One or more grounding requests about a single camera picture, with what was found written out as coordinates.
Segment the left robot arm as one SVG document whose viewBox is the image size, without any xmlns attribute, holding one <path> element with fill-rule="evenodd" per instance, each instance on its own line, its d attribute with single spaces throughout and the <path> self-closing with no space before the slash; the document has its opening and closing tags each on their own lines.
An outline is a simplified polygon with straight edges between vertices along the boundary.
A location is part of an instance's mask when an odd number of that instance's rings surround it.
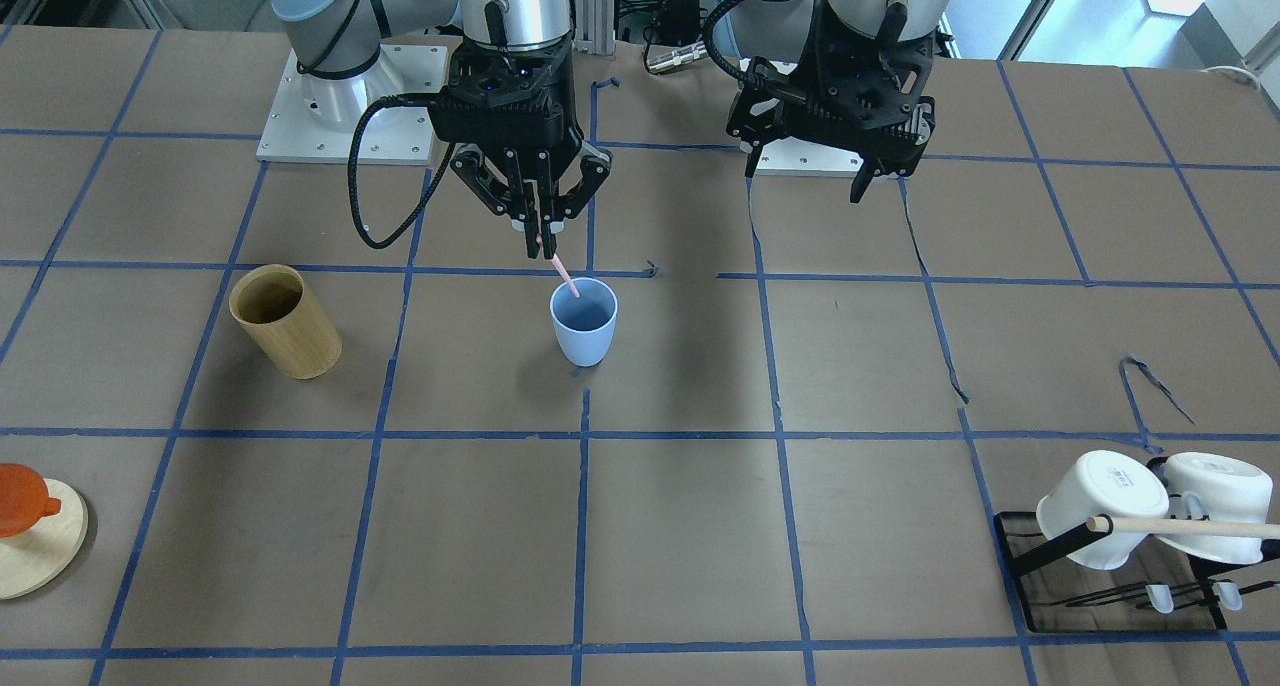
<svg viewBox="0 0 1280 686">
<path fill-rule="evenodd" d="M 860 157 L 851 202 L 878 177 L 913 175 L 936 125 L 924 86 L 951 0 L 813 0 L 788 72 L 780 58 L 727 56 L 716 42 L 718 22 L 750 1 L 768 0 L 722 0 L 701 29 L 710 60 L 739 83 L 726 131 L 748 154 L 745 177 L 788 138 Z"/>
</svg>

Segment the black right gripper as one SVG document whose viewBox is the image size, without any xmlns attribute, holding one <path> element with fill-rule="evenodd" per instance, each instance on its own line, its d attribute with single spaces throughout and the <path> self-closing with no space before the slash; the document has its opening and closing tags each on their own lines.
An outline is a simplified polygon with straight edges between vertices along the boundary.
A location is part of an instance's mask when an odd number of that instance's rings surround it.
<svg viewBox="0 0 1280 686">
<path fill-rule="evenodd" d="M 577 218 L 611 174 L 612 154 L 579 124 L 572 52 L 462 44 L 429 99 L 436 134 L 457 147 L 451 166 L 490 212 L 517 221 L 529 259 L 556 257 L 552 225 Z"/>
</svg>

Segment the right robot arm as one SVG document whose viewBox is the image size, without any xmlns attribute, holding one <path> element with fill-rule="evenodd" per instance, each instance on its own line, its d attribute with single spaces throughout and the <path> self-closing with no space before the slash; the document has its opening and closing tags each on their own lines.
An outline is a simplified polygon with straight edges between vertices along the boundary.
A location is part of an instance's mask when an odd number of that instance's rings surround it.
<svg viewBox="0 0 1280 686">
<path fill-rule="evenodd" d="M 372 138 L 424 118 L 445 145 L 451 170 L 493 215 L 521 232 L 530 259 L 556 259 L 557 238 L 612 170 L 608 150 L 585 138 L 573 81 L 572 0 L 268 0 L 288 35 L 303 122 L 338 145 L 315 145 L 347 172 L 349 211 L 369 247 L 358 206 L 358 163 Z"/>
</svg>

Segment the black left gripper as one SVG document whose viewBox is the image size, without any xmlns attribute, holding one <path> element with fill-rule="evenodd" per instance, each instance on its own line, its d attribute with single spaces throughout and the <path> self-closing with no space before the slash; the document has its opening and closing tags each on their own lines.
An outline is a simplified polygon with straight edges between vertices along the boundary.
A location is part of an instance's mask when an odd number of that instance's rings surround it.
<svg viewBox="0 0 1280 686">
<path fill-rule="evenodd" d="M 888 6 L 874 20 L 872 35 L 846 26 L 832 6 L 817 6 L 800 61 L 790 74 L 780 74 L 767 58 L 750 58 L 737 72 L 741 90 L 726 125 L 748 154 L 746 179 L 754 179 L 764 148 L 774 140 L 795 136 L 805 142 L 861 154 L 861 166 L 850 184 L 850 202 L 860 203 L 873 183 L 909 177 L 925 145 L 913 136 L 919 104 L 929 104 L 936 125 L 934 99 L 924 95 L 931 76 L 937 31 L 918 38 L 900 33 L 896 44 L 882 42 L 882 26 L 904 24 L 904 8 Z M 749 116 L 751 104 L 777 99 L 762 116 Z"/>
</svg>

